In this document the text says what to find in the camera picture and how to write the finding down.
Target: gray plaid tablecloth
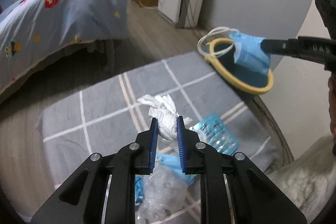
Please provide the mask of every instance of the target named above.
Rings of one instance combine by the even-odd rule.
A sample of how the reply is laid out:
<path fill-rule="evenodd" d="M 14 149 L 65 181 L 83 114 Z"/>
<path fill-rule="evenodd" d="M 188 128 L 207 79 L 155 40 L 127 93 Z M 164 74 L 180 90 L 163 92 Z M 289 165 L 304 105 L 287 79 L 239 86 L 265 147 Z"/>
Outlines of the gray plaid tablecloth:
<path fill-rule="evenodd" d="M 117 75 L 43 111 L 37 126 L 56 187 L 91 153 L 116 153 L 149 128 L 149 106 L 137 103 L 145 94 L 170 94 L 179 114 L 191 117 L 193 124 L 218 114 L 237 137 L 237 151 L 262 171 L 277 157 L 270 136 L 244 102 L 201 56 L 190 52 Z M 160 223 L 199 223 L 199 198 L 196 182 L 184 208 Z"/>

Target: wooden floor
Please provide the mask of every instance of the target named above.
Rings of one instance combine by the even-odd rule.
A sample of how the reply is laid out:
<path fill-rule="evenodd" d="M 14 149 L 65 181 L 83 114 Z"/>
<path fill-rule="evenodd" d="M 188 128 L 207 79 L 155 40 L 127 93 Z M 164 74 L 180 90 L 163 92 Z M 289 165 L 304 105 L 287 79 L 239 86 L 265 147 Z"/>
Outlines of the wooden floor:
<path fill-rule="evenodd" d="M 128 7 L 129 38 L 115 50 L 115 74 L 194 51 L 191 30 L 175 29 L 157 10 Z M 42 110 L 87 86 L 105 80 L 104 54 L 85 49 L 32 75 L 0 105 L 0 183 L 14 208 L 32 216 L 54 190 L 35 124 Z"/>

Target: clear plastic bag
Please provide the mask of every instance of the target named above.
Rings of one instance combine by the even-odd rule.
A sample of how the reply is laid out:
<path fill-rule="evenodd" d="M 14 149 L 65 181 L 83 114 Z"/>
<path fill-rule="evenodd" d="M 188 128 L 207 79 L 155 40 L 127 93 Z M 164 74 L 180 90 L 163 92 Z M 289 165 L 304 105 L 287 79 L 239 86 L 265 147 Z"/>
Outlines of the clear plastic bag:
<path fill-rule="evenodd" d="M 188 186 L 166 166 L 156 164 L 153 174 L 144 176 L 144 200 L 136 213 L 136 224 L 162 220 L 184 205 Z"/>

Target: blue blister pack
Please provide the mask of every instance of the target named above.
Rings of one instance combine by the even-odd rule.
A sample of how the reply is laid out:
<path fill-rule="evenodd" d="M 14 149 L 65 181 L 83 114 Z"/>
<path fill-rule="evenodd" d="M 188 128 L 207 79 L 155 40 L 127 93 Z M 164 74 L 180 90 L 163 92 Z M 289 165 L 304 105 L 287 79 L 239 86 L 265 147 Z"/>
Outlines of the blue blister pack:
<path fill-rule="evenodd" d="M 190 130 L 196 131 L 201 141 L 213 146 L 220 153 L 231 155 L 238 148 L 238 140 L 218 115 L 214 114 L 205 118 L 192 126 Z"/>

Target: white tissue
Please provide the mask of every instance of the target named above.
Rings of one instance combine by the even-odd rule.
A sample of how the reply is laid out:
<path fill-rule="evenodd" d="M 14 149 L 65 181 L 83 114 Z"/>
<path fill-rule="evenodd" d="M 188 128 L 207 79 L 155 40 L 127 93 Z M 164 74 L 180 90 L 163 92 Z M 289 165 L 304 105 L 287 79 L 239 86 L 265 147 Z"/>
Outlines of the white tissue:
<path fill-rule="evenodd" d="M 159 135 L 169 141 L 177 140 L 177 118 L 176 106 L 170 95 L 152 97 L 148 94 L 138 99 L 139 103 L 149 105 L 148 115 L 157 118 L 159 122 Z M 183 119 L 184 125 L 192 122 L 193 119 Z"/>

